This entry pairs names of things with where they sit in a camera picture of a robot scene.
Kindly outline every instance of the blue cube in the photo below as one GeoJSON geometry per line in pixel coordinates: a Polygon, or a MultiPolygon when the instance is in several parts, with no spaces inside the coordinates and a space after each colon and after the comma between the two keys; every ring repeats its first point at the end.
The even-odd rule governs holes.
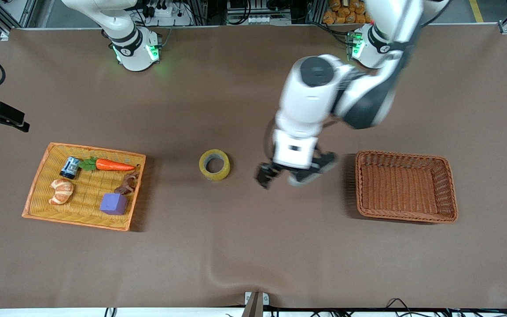
{"type": "Polygon", "coordinates": [[[119,193],[106,193],[101,200],[101,207],[99,209],[109,215],[122,215],[125,214],[126,197],[119,193]]]}

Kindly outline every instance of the can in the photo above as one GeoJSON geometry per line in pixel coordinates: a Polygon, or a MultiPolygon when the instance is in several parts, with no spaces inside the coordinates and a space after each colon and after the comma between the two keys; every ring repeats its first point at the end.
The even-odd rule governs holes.
{"type": "Polygon", "coordinates": [[[66,164],[64,164],[62,171],[60,171],[60,175],[65,178],[74,179],[74,177],[76,177],[78,166],[79,160],[70,156],[66,159],[66,164]]]}

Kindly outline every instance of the robot logo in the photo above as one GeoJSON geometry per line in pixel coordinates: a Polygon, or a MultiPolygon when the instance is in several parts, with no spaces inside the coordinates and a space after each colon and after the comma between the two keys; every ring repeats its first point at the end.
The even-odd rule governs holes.
{"type": "Polygon", "coordinates": [[[124,56],[130,56],[132,55],[132,52],[130,52],[128,48],[121,48],[121,54],[123,54],[124,56]]]}

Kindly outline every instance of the tape roll hole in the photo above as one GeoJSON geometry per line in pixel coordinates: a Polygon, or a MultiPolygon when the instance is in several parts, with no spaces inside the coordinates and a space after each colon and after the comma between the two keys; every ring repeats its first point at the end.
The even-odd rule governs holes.
{"type": "Polygon", "coordinates": [[[224,168],[224,158],[218,154],[210,154],[205,159],[205,169],[211,173],[215,174],[221,171],[224,168]]]}

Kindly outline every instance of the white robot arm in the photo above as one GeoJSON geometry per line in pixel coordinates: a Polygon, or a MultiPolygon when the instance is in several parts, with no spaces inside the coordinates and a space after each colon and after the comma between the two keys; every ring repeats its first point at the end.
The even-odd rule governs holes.
{"type": "Polygon", "coordinates": [[[283,170],[290,172],[291,185],[300,186],[334,166],[336,154],[323,153],[316,144],[329,115],[354,129],[382,122],[420,32],[424,1],[429,0],[367,0],[375,24],[358,30],[363,42],[353,49],[360,60],[380,64],[374,76],[332,55],[310,56],[294,63],[275,118],[271,163],[261,164],[257,173],[262,187],[268,188],[283,170]]]}
{"type": "Polygon", "coordinates": [[[138,72],[159,62],[161,38],[143,26],[136,26],[125,8],[137,0],[62,0],[73,10],[95,21],[109,40],[117,59],[127,70],[138,72]]]}

